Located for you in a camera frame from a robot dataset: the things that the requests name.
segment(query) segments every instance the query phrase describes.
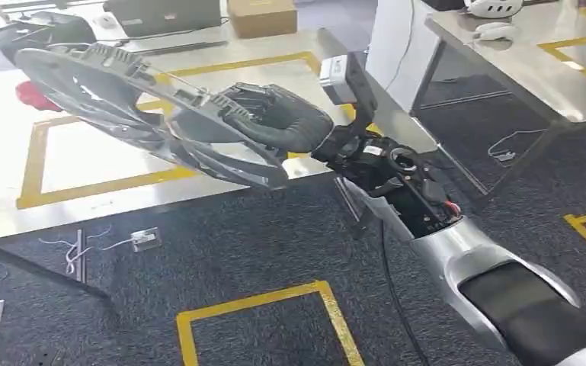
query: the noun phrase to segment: white table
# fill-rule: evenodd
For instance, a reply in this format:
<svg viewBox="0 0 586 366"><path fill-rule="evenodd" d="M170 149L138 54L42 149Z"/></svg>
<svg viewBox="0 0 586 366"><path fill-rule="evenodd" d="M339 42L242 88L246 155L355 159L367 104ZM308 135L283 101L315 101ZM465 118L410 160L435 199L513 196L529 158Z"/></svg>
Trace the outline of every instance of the white table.
<svg viewBox="0 0 586 366"><path fill-rule="evenodd" d="M482 193L482 203L496 197L518 178L561 133L586 127L586 9L578 10L575 2L567 0L527 6L512 19L520 30L514 42L474 40L476 27L489 21L459 11L435 12L427 18L426 24L440 37L440 44L412 108L413 114L419 114L447 45L550 122L548 130L491 188L439 144L440 150Z"/></svg>
<svg viewBox="0 0 586 366"><path fill-rule="evenodd" d="M228 43L149 60L165 71L188 70L176 73L188 74L184 77L189 82L212 91L235 82L276 83L327 111L336 124L350 121L343 109L330 102L316 75L320 60L345 52L326 30L240 40L230 24L225 24L191 34L132 42L126 48L146 50L218 40ZM37 232L55 226L80 228L86 220L246 188L204 175L183 175L182 169L74 117L25 106L14 95L14 87L24 80L19 70L0 72L0 246L10 243L14 236L34 238ZM392 137L408 139L402 141L411 145L411 133L404 133L403 126L415 122L375 82L373 87L380 109L376 124ZM328 172L308 156L292 156L283 166L293 180ZM106 297L96 288L2 249L0 261ZM78 279L85 280L85 273L78 272Z"/></svg>

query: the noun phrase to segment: red object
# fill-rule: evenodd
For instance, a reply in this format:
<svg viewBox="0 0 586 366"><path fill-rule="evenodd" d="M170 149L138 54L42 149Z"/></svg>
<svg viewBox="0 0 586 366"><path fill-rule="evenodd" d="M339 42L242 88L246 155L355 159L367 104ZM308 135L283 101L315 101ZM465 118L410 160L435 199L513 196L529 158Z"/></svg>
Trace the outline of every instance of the red object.
<svg viewBox="0 0 586 366"><path fill-rule="evenodd" d="M45 95L30 81L17 85L17 98L25 105L31 105L39 111L61 112L62 108L48 100Z"/></svg>

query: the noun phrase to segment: red wire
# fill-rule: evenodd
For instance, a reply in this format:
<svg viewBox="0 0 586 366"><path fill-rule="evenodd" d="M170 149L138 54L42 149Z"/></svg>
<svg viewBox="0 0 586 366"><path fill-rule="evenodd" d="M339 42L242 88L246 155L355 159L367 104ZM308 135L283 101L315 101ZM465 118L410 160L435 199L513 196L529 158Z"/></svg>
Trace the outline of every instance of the red wire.
<svg viewBox="0 0 586 366"><path fill-rule="evenodd" d="M460 215L461 215L461 210L459 210L459 208L458 208L458 207L456 207L456 205L455 205L455 204L453 204L453 203L452 203L452 202L450 202L450 201L445 201L444 203L445 203L445 204L446 204L446 205L447 205L447 206L448 206L448 207L449 207L449 208L450 208L452 211L454 211L454 214L455 214L455 215L457 215L457 216L460 216Z"/></svg>

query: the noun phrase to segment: robot forearm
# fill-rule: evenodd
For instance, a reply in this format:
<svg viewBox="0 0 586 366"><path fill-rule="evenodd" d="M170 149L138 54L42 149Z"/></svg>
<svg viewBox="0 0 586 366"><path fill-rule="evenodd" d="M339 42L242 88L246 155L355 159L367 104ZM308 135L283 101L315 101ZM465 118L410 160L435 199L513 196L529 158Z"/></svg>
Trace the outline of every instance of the robot forearm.
<svg viewBox="0 0 586 366"><path fill-rule="evenodd" d="M363 80L350 56L323 63L327 94L336 104L353 103L358 118L336 127L313 157L347 178L349 190L412 248L482 342L525 366L586 365L586 312L573 290L487 237L455 204L451 210L415 152L365 132L375 99Z"/></svg>

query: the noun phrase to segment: cardboard box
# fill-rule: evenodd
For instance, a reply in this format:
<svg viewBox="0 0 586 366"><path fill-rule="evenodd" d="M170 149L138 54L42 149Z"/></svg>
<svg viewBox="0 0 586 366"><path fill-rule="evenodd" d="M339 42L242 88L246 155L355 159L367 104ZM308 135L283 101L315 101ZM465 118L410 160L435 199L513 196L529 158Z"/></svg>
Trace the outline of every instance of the cardboard box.
<svg viewBox="0 0 586 366"><path fill-rule="evenodd" d="M293 0L228 0L228 15L240 38L297 32Z"/></svg>

